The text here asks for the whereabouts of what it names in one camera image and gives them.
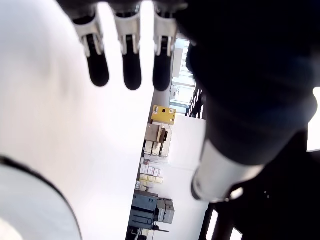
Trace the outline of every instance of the robotic hand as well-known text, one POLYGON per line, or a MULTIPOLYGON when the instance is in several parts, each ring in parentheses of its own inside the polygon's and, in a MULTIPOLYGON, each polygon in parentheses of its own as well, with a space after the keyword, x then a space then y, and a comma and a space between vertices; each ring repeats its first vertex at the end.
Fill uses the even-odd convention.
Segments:
MULTIPOLYGON (((98 0, 57 0, 82 42, 92 82, 109 80, 98 0)), ((124 81, 141 85, 138 0, 107 0, 123 55, 124 81)), ((191 191, 224 201, 254 178, 317 110, 311 50, 319 4, 288 0, 155 0, 153 84, 169 87, 178 29, 190 38, 187 67, 207 95, 207 128, 191 191)))

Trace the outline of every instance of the white wall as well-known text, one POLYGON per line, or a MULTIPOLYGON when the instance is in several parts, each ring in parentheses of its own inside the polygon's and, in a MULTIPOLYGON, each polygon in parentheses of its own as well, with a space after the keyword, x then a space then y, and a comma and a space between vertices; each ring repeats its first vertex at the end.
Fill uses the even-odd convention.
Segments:
MULTIPOLYGON (((317 99, 318 106, 320 105, 320 87, 316 87, 313 90, 313 94, 317 99)), ((319 107, 316 111, 316 114, 312 118, 308 126, 308 143, 307 143, 307 150, 312 151, 319 151, 320 150, 320 111, 319 107)))
POLYGON ((172 79, 172 83, 176 85, 185 85, 188 87, 194 87, 196 85, 196 81, 189 77, 174 77, 172 79))
POLYGON ((180 66, 183 54, 183 47, 178 48, 178 44, 175 44, 174 55, 173 55, 173 66, 172 66, 172 76, 174 78, 180 77, 180 66))
POLYGON ((153 5, 144 2, 141 8, 142 86, 130 91, 105 3, 100 11, 110 80, 98 88, 89 79, 76 31, 56 1, 0 2, 0 154, 61 190, 83 240, 126 236, 154 92, 153 5))
POLYGON ((150 192, 159 194, 162 198, 173 199, 175 208, 172 224, 157 223, 160 229, 170 232, 156 231, 154 240, 199 239, 208 203, 193 198, 191 182, 199 164, 205 129, 205 120, 176 115, 168 164, 150 164, 160 168, 161 177, 164 178, 163 183, 156 184, 150 192))

